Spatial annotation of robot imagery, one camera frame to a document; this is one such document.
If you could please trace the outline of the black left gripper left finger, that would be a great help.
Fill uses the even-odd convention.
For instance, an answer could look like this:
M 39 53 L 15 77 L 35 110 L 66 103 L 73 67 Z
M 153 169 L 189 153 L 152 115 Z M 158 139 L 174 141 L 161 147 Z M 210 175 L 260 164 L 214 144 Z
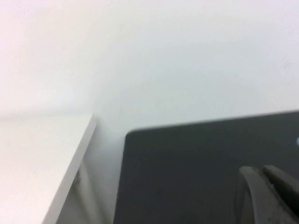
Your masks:
M 235 194 L 235 218 L 238 224 L 293 224 L 263 173 L 255 167 L 239 169 Z

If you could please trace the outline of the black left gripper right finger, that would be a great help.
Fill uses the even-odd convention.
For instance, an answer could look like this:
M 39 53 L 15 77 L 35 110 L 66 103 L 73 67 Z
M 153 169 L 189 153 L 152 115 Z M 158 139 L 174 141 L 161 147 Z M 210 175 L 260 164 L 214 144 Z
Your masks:
M 299 223 L 299 180 L 273 165 L 265 165 L 263 173 L 275 190 L 279 204 Z

